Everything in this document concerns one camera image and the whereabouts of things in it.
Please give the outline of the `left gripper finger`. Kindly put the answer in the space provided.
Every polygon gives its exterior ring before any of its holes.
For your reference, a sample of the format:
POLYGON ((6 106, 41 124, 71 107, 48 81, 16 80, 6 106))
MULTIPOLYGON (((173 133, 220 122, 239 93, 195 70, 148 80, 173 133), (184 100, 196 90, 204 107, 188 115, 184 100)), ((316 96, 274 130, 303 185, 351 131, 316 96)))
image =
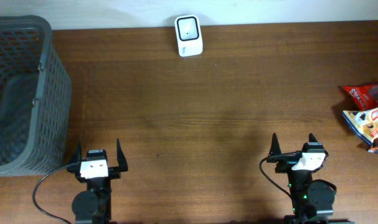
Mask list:
POLYGON ((82 147, 81 144, 78 143, 76 150, 69 160, 69 164, 79 164, 82 161, 82 147))
POLYGON ((121 172, 127 172, 128 171, 128 163, 126 160, 125 155, 123 154, 120 140, 116 139, 116 152, 117 152, 117 161, 118 161, 118 167, 121 172))

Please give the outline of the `red snack bag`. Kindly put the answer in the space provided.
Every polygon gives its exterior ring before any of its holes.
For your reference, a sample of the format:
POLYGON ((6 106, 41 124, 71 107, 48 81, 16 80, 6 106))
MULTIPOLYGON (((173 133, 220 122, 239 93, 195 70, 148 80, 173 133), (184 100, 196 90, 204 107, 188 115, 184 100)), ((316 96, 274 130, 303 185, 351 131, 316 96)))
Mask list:
POLYGON ((352 97, 359 110, 378 107, 378 83, 357 86, 342 86, 341 89, 352 97))

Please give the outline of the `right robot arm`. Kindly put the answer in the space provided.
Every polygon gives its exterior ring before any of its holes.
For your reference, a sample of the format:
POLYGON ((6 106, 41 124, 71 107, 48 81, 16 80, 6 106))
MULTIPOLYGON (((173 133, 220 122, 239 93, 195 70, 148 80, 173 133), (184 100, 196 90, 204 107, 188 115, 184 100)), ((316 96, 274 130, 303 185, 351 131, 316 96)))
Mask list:
POLYGON ((300 151, 283 153, 276 134, 272 135, 268 163, 276 165, 277 174, 288 176, 289 198, 293 214, 283 218, 284 223, 327 223, 333 214, 337 187, 326 180, 315 180, 312 174, 323 168, 329 156, 323 145, 309 134, 300 151))

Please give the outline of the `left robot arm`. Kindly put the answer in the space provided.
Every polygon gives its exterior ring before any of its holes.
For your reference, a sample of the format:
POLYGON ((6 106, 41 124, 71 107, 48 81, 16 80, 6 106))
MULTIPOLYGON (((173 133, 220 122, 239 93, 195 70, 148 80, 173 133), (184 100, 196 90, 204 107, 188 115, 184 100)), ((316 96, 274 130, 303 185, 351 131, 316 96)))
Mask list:
POLYGON ((78 145, 69 161, 67 171, 75 176, 87 189, 75 196, 72 211, 75 223, 107 224, 111 220, 111 181, 120 179, 122 172, 128 171, 128 163, 123 154, 120 141, 116 141, 117 166, 110 167, 106 150, 97 149, 87 152, 82 157, 81 145, 78 145))

